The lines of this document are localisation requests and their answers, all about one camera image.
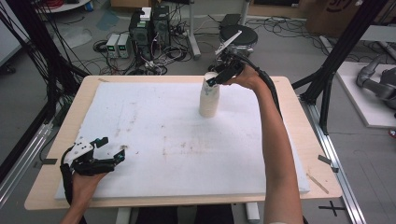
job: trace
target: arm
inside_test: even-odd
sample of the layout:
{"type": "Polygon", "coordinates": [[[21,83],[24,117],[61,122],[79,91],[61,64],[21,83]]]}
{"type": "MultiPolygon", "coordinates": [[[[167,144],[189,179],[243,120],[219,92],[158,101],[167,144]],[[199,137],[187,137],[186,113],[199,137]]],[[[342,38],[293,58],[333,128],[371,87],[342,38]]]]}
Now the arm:
{"type": "Polygon", "coordinates": [[[99,174],[94,176],[73,174],[73,201],[66,215],[61,221],[61,224],[79,223],[85,210],[90,205],[91,197],[95,193],[99,181],[106,174],[99,174]]]}
{"type": "Polygon", "coordinates": [[[257,96],[262,120],[262,154],[265,161],[266,198],[264,223],[303,223],[303,212],[291,146],[271,92],[253,68],[246,66],[233,83],[257,96]]]}

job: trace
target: power supply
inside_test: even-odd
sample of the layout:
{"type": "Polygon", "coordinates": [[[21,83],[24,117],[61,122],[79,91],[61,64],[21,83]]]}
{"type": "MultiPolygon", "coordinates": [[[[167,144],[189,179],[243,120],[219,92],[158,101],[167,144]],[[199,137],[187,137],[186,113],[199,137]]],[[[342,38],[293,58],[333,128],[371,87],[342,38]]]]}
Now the power supply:
{"type": "Polygon", "coordinates": [[[118,58],[119,55],[119,48],[117,48],[117,43],[119,42],[120,35],[111,35],[108,39],[106,46],[107,46],[107,54],[109,58],[118,58]]]}
{"type": "Polygon", "coordinates": [[[119,54],[121,58],[129,58],[132,52],[132,42],[131,37],[127,34],[121,34],[119,43],[119,54]]]}

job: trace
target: wooden table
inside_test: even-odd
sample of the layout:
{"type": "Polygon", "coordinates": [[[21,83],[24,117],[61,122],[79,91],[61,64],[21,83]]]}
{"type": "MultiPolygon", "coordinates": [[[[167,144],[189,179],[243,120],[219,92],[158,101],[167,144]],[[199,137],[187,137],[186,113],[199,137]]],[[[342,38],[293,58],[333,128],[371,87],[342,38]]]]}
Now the wooden table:
{"type": "MultiPolygon", "coordinates": [[[[276,84],[278,98],[285,123],[297,148],[311,190],[301,194],[301,199],[338,198],[342,191],[331,167],[318,160],[324,156],[320,144],[309,124],[308,119],[297,99],[290,82],[285,77],[272,77],[276,84]]],[[[33,187],[26,199],[28,210],[58,209],[69,207],[66,200],[55,200],[54,195],[62,179],[59,171],[60,158],[71,147],[78,135],[78,129],[84,120],[96,89],[101,82],[184,82],[202,83],[201,76],[164,76],[164,77],[125,77],[125,76],[90,76],[85,77],[78,94],[70,107],[57,137],[49,151],[48,158],[58,159],[55,165],[43,165],[33,187]]],[[[265,200],[265,195],[215,195],[189,197],[149,197],[122,199],[95,199],[91,207],[124,207],[170,204],[202,203],[248,203],[265,200]]]]}

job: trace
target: gray floor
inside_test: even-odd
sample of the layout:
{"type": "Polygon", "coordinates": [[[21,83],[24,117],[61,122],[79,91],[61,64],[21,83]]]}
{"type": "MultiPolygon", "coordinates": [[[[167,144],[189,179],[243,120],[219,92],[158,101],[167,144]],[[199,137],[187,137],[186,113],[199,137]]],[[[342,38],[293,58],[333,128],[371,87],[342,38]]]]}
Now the gray floor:
{"type": "MultiPolygon", "coordinates": [[[[104,4],[94,12],[76,9],[56,14],[55,19],[58,22],[67,23],[85,18],[82,21],[70,23],[70,26],[83,26],[92,34],[92,40],[74,48],[73,51],[81,60],[91,60],[101,57],[92,50],[92,44],[95,41],[106,39],[111,32],[127,30],[128,20],[113,20],[114,17],[111,15],[104,4]]],[[[196,22],[199,25],[206,20],[209,18],[197,19],[196,22]]],[[[213,22],[208,22],[205,27],[215,25],[213,22]]],[[[218,30],[212,28],[203,31],[215,33],[218,30]]],[[[294,82],[318,70],[326,59],[326,55],[321,49],[314,47],[314,42],[310,38],[280,37],[262,27],[256,29],[256,32],[259,34],[259,42],[254,47],[250,60],[271,76],[285,76],[290,82],[294,82]]],[[[293,35],[286,31],[282,34],[293,35]]],[[[167,66],[167,75],[202,75],[205,73],[215,58],[214,49],[219,46],[219,40],[215,35],[198,35],[197,41],[202,51],[201,58],[198,61],[172,63],[167,66]]],[[[363,43],[359,44],[353,53],[370,57],[376,55],[376,52],[366,48],[363,43]]],[[[11,62],[17,72],[0,76],[0,125],[2,127],[0,161],[3,161],[15,146],[46,102],[45,83],[27,55],[23,52],[18,53],[11,62]]],[[[98,65],[102,68],[105,66],[103,62],[98,62],[98,65]]],[[[99,67],[95,64],[88,65],[93,74],[99,74],[99,67]]],[[[296,92],[303,91],[304,88],[300,88],[296,92]]],[[[396,177],[393,173],[396,170],[395,139],[389,137],[387,129],[364,126],[337,78],[333,82],[328,127],[332,142],[367,223],[396,223],[396,177]]],[[[44,149],[44,157],[48,149],[49,147],[44,149]]],[[[39,172],[37,161],[38,158],[30,165],[19,185],[1,208],[2,223],[56,223],[63,216],[64,210],[27,211],[23,207],[39,172]]],[[[334,199],[332,203],[334,206],[344,207],[341,199],[334,199]]],[[[310,223],[350,223],[345,211],[337,210],[335,215],[332,210],[319,209],[319,206],[330,206],[330,200],[303,201],[304,215],[310,223]]],[[[133,219],[135,219],[136,211],[137,209],[134,209],[133,219]]],[[[191,223],[194,212],[194,206],[180,207],[180,223],[191,223]]],[[[233,213],[235,223],[247,223],[242,204],[233,205],[233,213]]],[[[115,208],[90,209],[86,217],[90,223],[115,223],[116,214],[115,208]]]]}

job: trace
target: cardboard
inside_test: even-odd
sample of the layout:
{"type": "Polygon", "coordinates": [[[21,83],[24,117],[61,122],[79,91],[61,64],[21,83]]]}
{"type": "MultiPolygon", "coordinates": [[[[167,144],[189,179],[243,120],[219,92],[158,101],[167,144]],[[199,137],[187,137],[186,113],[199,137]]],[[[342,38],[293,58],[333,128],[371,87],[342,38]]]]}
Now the cardboard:
{"type": "Polygon", "coordinates": [[[357,0],[316,1],[309,8],[305,28],[313,35],[339,37],[347,28],[360,6],[357,0]]]}

